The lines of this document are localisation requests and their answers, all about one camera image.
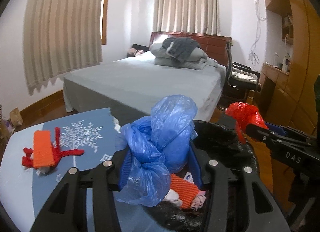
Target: red plastic bag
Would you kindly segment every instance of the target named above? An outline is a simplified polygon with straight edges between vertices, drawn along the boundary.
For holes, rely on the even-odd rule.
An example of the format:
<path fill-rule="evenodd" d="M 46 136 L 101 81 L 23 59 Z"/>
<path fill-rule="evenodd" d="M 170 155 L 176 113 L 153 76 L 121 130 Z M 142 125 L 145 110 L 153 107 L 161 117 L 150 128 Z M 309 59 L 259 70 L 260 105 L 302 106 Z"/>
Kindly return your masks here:
<path fill-rule="evenodd" d="M 245 128 L 248 124 L 255 124 L 259 127 L 268 129 L 259 113 L 259 109 L 254 105 L 242 102 L 233 103 L 226 109 L 226 115 L 229 115 L 236 120 L 236 132 L 239 141 L 243 144 L 246 143 L 246 140 L 241 132 L 245 133 Z"/>

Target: beige curtain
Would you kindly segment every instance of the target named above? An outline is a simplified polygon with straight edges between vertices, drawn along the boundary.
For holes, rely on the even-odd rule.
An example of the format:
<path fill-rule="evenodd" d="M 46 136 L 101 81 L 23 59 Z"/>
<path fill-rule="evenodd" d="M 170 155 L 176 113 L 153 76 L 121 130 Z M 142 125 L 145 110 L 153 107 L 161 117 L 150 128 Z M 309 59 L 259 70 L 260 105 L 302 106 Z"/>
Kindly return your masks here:
<path fill-rule="evenodd" d="M 102 61 L 101 0 L 28 0 L 24 65 L 29 88 Z"/>
<path fill-rule="evenodd" d="M 153 30 L 220 36 L 218 0 L 156 0 Z"/>

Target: hanging cord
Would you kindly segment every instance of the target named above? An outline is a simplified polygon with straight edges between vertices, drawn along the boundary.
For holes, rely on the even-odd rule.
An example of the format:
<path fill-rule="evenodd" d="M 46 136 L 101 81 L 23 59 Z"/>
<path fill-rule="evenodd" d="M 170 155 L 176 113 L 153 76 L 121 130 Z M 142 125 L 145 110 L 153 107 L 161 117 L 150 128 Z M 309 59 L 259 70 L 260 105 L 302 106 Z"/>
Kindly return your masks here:
<path fill-rule="evenodd" d="M 259 42 L 259 39 L 261 37 L 261 21 L 265 21 L 267 19 L 267 17 L 262 18 L 260 16 L 260 1 L 259 0 L 257 0 L 257 3 L 256 3 L 256 16 L 257 16 L 256 39 L 250 48 L 250 54 L 249 54 L 249 61 L 251 61 L 251 64 L 253 66 L 256 66 L 257 64 L 260 63 L 259 57 L 255 53 L 255 51 L 257 49 L 257 43 Z"/>

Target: screw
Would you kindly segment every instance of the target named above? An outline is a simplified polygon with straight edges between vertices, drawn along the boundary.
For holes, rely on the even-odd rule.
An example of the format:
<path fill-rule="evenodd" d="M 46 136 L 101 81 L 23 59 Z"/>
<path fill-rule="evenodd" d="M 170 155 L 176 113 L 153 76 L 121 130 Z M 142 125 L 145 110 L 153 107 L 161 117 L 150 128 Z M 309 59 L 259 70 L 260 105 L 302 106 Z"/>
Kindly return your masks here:
<path fill-rule="evenodd" d="M 209 164 L 210 164 L 211 166 L 217 166 L 217 165 L 218 165 L 218 162 L 217 162 L 215 159 L 211 159 L 211 160 L 209 161 Z"/>
<path fill-rule="evenodd" d="M 106 160 L 103 162 L 104 167 L 110 167 L 111 165 L 112 165 L 112 161 L 110 161 L 110 160 Z"/>
<path fill-rule="evenodd" d="M 252 173 L 252 169 L 250 167 L 244 167 L 244 171 L 246 173 Z"/>
<path fill-rule="evenodd" d="M 76 174 L 77 173 L 77 168 L 71 168 L 71 169 L 69 169 L 69 174 Z"/>

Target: wooden headboard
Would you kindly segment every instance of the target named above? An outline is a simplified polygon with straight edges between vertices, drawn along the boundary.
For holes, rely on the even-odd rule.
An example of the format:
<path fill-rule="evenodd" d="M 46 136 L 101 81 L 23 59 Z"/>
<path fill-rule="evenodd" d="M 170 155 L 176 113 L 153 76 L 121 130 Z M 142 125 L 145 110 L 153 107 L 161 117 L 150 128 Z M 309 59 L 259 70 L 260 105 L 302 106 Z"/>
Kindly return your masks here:
<path fill-rule="evenodd" d="M 198 41 L 203 51 L 208 54 L 208 57 L 217 60 L 221 65 L 227 66 L 228 64 L 226 44 L 228 41 L 232 41 L 231 37 L 217 37 L 184 32 L 152 32 L 150 45 L 153 43 L 163 42 L 165 39 L 170 37 L 190 37 Z"/>

